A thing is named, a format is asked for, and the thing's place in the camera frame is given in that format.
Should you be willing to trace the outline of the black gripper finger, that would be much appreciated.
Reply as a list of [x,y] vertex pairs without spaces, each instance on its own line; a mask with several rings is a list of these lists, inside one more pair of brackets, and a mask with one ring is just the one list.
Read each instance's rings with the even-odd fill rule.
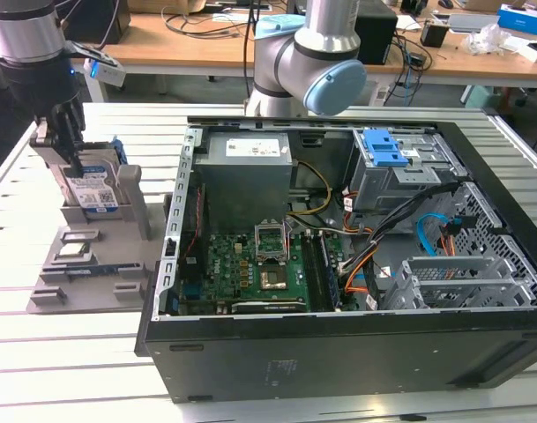
[[65,102],[52,108],[47,117],[51,146],[71,166],[71,177],[82,177],[83,167],[78,156],[84,144],[86,128],[81,102]]
[[51,146],[52,132],[45,117],[35,118],[35,129],[29,138],[30,146]]

